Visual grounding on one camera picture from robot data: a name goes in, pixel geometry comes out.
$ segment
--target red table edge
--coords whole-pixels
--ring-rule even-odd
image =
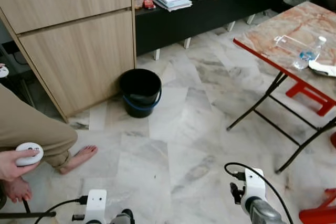
[[[297,77],[296,75],[292,74],[291,72],[287,71],[285,68],[275,64],[273,61],[267,59],[266,57],[262,56],[260,53],[254,51],[253,49],[249,48],[248,46],[244,45],[243,43],[241,43],[239,40],[237,40],[236,38],[233,39],[233,42],[235,44],[237,44],[238,46],[244,48],[245,50],[249,51],[251,54],[257,56],[258,58],[262,59],[263,61],[267,62],[268,64],[270,64],[271,66],[279,69],[281,72],[283,72],[284,74],[288,75],[289,77],[293,78],[294,80],[298,81],[298,82],[303,82],[310,90],[314,91],[316,94],[320,95],[321,97],[325,98],[327,101],[333,103],[334,105],[336,105],[336,101],[333,100],[332,98],[330,98],[329,96],[327,96],[326,94],[322,93],[321,91],[319,91],[318,89],[314,88],[312,85],[310,85],[309,83],[303,81],[302,79],[300,79],[299,77]]]

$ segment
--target human hand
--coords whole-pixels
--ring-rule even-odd
[[[39,150],[8,151],[0,152],[0,179],[13,181],[22,174],[35,169],[39,162],[34,165],[16,166],[16,160],[21,157],[32,157],[39,153]]]

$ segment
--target wooden cabinet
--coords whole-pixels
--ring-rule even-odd
[[[65,120],[135,67],[133,0],[0,0],[0,18]]]
[[[134,68],[132,39],[127,11],[39,31],[20,42],[63,113],[71,115],[117,92],[117,78]]]

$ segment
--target console leg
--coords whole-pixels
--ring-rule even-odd
[[[252,21],[253,21],[253,19],[254,19],[255,16],[256,16],[255,14],[249,16],[248,19],[247,19],[247,21],[246,21],[246,23],[247,23],[248,25],[252,24]]]
[[[235,21],[229,23],[228,26],[227,26],[227,31],[232,31],[232,29],[233,29],[235,23],[236,23]]]
[[[160,57],[160,49],[157,49],[154,51],[153,58],[154,60],[159,60],[159,57]]]
[[[189,37],[188,39],[185,39],[184,40],[184,48],[185,49],[188,49],[189,48],[189,45],[190,45],[190,40],[191,40],[191,37]]]

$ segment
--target cabinet door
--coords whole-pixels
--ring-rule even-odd
[[[120,74],[134,68],[131,11],[38,31],[20,42],[66,116],[116,94]]]

